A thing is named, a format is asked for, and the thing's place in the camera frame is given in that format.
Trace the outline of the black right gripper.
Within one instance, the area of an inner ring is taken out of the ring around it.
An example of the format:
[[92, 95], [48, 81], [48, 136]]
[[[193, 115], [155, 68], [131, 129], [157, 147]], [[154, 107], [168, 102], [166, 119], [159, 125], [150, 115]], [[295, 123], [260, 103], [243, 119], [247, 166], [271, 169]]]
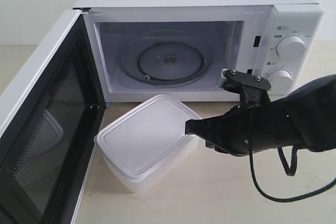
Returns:
[[248, 154], [245, 141], [250, 136], [254, 153], [297, 144], [296, 129], [289, 114], [276, 104], [259, 106], [254, 110], [235, 106], [220, 116], [189, 119], [185, 122], [184, 133], [204, 139], [207, 148], [232, 155]]

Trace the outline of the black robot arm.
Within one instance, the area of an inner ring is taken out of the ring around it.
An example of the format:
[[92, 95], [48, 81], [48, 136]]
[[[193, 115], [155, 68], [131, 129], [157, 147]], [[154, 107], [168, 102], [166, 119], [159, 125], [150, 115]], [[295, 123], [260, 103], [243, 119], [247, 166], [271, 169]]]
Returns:
[[239, 94], [239, 105], [221, 116], [186, 121], [185, 134], [233, 156], [286, 146], [311, 152], [335, 148], [335, 75], [315, 79], [275, 101], [266, 79], [246, 73], [227, 73], [222, 88]]

